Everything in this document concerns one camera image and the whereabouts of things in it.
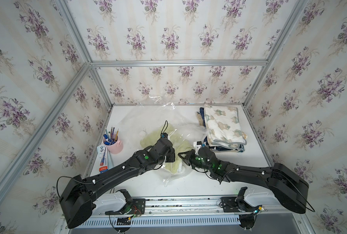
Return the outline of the light green knitted blanket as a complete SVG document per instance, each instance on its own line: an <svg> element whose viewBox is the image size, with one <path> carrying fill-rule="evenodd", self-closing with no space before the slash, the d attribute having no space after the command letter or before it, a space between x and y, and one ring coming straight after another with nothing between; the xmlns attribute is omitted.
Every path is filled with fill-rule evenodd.
<svg viewBox="0 0 347 234"><path fill-rule="evenodd" d="M173 148L175 150L175 162L173 163L165 163L163 168L166 171L169 171L171 174L176 175L184 172L184 166L182 159L178 156L178 153L190 151L193 149L193 145L186 140L182 135L178 133L178 131L168 130L168 135L170 137L170 141L173 144ZM160 138L160 131L155 130L146 136L143 136L140 140L140 145L142 148L146 148L147 146L154 145L157 140Z"/></svg>

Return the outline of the beige floral fleece blanket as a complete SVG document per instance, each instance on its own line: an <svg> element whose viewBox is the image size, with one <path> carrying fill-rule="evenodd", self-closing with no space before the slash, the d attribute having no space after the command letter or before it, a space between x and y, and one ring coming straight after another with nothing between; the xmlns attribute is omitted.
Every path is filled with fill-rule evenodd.
<svg viewBox="0 0 347 234"><path fill-rule="evenodd" d="M196 117L197 117L199 125L204 127L205 125L204 125L204 120L202 118L202 115L199 112L196 112Z"/></svg>

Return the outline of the clear plastic vacuum bag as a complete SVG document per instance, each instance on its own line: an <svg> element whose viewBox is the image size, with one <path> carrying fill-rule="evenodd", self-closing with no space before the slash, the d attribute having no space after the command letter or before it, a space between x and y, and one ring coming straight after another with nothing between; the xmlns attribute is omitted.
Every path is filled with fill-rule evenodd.
<svg viewBox="0 0 347 234"><path fill-rule="evenodd" d="M163 135L175 150L175 161L164 162L157 174L164 186L171 181L189 175L191 169L178 156L178 153L191 151L194 143L204 139L206 129L181 114L171 101L160 96L149 97L132 107L119 122L121 139L130 149L144 149L154 145Z"/></svg>

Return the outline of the white green trimmed blanket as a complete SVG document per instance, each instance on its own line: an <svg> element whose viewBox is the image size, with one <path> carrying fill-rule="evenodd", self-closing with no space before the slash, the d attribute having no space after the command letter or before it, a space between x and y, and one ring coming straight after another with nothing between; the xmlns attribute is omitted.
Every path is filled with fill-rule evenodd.
<svg viewBox="0 0 347 234"><path fill-rule="evenodd" d="M235 149L247 145L242 131L239 111L235 106L204 105L207 138L210 146Z"/></svg>

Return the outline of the navy star pattern blanket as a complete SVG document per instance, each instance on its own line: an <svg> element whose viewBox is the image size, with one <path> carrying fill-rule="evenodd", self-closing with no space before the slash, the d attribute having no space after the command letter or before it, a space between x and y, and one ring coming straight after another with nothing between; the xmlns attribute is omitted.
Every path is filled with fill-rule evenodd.
<svg viewBox="0 0 347 234"><path fill-rule="evenodd" d="M203 107L200 107L200 109L199 109L198 112L202 115L202 118L203 118L203 120L204 120L204 125L205 125L204 127L205 127L205 129L206 129L207 127L206 127L206 123L205 123L204 108L203 108ZM205 138L203 139L202 142L205 143L206 146L208 146L210 149L215 150L215 151L219 151L219 152L223 152L223 151L224 151L224 152L225 152L225 151L235 151L235 152L241 152L241 153L243 153L243 152L245 151L244 146L239 146L239 147L237 147L237 148L235 148L235 149L225 148L225 147L219 146L219 145L210 146L210 145L209 145L209 142L208 142L207 134L205 134Z"/></svg>

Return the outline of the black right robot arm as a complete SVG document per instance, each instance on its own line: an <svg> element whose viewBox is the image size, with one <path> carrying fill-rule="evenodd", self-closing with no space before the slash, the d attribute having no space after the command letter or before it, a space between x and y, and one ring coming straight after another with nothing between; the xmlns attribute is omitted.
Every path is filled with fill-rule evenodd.
<svg viewBox="0 0 347 234"><path fill-rule="evenodd" d="M178 153L182 161L192 169L201 169L209 173L208 177L222 182L243 182L269 189L280 204L291 212L304 214L306 210L314 211L309 205L309 184L281 163L272 167L241 166L219 160L207 147Z"/></svg>

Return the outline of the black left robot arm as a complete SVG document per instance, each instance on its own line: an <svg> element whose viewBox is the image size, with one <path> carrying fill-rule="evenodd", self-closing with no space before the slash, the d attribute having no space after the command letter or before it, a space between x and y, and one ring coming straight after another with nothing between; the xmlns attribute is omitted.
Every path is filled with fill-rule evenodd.
<svg viewBox="0 0 347 234"><path fill-rule="evenodd" d="M173 144L160 138L155 145L138 150L124 163L112 169L87 178L80 175L70 178L59 196L67 227L76 228L91 217L96 208L95 201L117 185L148 171L165 162L174 162Z"/></svg>

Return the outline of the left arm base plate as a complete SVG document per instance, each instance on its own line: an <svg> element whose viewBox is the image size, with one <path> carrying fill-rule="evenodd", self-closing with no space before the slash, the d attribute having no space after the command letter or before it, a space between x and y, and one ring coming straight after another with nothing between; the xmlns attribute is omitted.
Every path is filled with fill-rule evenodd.
<svg viewBox="0 0 347 234"><path fill-rule="evenodd" d="M145 212L146 199L133 199L119 211L107 211L106 215L142 215Z"/></svg>

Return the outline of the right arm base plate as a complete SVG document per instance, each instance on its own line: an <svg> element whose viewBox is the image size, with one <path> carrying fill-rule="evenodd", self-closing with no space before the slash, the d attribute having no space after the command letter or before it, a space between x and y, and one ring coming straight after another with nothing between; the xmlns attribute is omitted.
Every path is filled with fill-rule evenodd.
<svg viewBox="0 0 347 234"><path fill-rule="evenodd" d="M243 198L239 197L222 197L219 207L225 213L250 212L251 214L258 214L265 210L263 206L251 206Z"/></svg>

